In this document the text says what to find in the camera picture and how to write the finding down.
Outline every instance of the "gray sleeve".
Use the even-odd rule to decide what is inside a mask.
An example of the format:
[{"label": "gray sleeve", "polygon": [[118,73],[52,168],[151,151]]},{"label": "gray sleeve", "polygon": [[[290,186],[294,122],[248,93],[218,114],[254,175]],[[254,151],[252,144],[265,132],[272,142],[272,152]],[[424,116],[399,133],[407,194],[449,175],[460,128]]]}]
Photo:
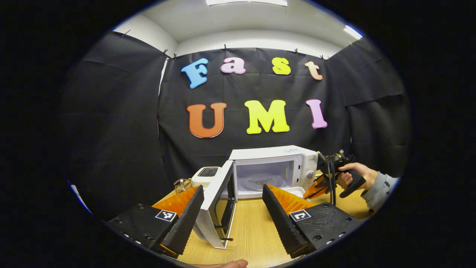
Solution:
[{"label": "gray sleeve", "polygon": [[377,179],[370,190],[362,193],[362,198],[367,202],[367,206],[374,211],[380,209],[389,194],[392,192],[398,178],[390,177],[387,174],[378,172]]}]

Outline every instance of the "microwave control knob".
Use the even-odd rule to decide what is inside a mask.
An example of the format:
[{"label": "microwave control knob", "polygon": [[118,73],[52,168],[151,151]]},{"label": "microwave control knob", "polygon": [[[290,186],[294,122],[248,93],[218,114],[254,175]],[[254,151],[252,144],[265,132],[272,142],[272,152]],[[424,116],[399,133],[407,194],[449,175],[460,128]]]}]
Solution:
[{"label": "microwave control knob", "polygon": [[309,171],[309,172],[306,174],[306,178],[311,179],[312,177],[314,177],[314,171]]}]

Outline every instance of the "black fabric curtain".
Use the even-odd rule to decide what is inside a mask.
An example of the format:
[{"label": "black fabric curtain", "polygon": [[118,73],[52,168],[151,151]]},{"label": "black fabric curtain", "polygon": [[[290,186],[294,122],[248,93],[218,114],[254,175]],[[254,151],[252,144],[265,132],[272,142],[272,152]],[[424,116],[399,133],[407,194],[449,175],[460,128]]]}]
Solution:
[{"label": "black fabric curtain", "polygon": [[65,177],[101,219],[152,205],[173,190],[157,130],[162,54],[112,32],[69,73],[59,116]]},{"label": "black fabric curtain", "polygon": [[[238,57],[244,60],[246,72],[225,73],[220,70],[224,59]],[[291,68],[288,75],[273,72],[272,60],[286,58]],[[190,88],[190,79],[181,69],[201,58],[206,58],[207,81]],[[323,79],[311,76],[304,64],[312,61],[319,66]],[[342,94],[337,88],[328,63],[321,58],[294,52],[259,49],[220,49],[196,52],[169,59],[160,86],[159,135],[168,178],[191,177],[204,166],[222,166],[233,149],[296,145],[325,154],[350,149],[349,120]],[[309,99],[321,101],[320,108],[325,128],[313,128]],[[268,110],[273,100],[283,100],[287,132],[248,134],[249,111],[246,101],[257,100]],[[212,138],[198,138],[189,130],[187,107],[204,104],[203,126],[214,125],[212,103],[226,103],[223,131]]]},{"label": "black fabric curtain", "polygon": [[365,38],[336,53],[328,63],[346,106],[355,161],[401,176],[408,160],[411,115],[395,67]]}]

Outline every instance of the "ceiling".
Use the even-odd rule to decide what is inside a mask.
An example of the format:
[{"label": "ceiling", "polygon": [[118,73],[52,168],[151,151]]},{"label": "ceiling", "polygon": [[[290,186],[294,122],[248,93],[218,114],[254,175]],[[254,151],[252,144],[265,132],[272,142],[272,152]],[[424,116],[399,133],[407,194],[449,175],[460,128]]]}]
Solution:
[{"label": "ceiling", "polygon": [[346,47],[356,39],[344,32],[345,23],[307,0],[288,0],[282,7],[238,2],[208,6],[205,0],[167,0],[142,13],[177,42],[222,31],[288,31]]}]

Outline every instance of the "white wall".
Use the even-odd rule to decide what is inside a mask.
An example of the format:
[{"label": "white wall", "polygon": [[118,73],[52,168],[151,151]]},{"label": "white wall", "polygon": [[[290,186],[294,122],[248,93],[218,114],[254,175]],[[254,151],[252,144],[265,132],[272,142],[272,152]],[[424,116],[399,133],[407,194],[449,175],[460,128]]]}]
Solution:
[{"label": "white wall", "polygon": [[168,49],[165,53],[173,57],[177,47],[177,41],[162,27],[151,21],[144,15],[137,15],[123,22],[114,31],[127,33],[127,35],[137,38],[145,43],[157,48],[160,51]]},{"label": "white wall", "polygon": [[224,48],[271,48],[294,51],[319,57],[331,57],[343,47],[325,42],[314,37],[268,30],[240,30],[213,33],[180,42],[175,49],[177,56],[198,51]]}]

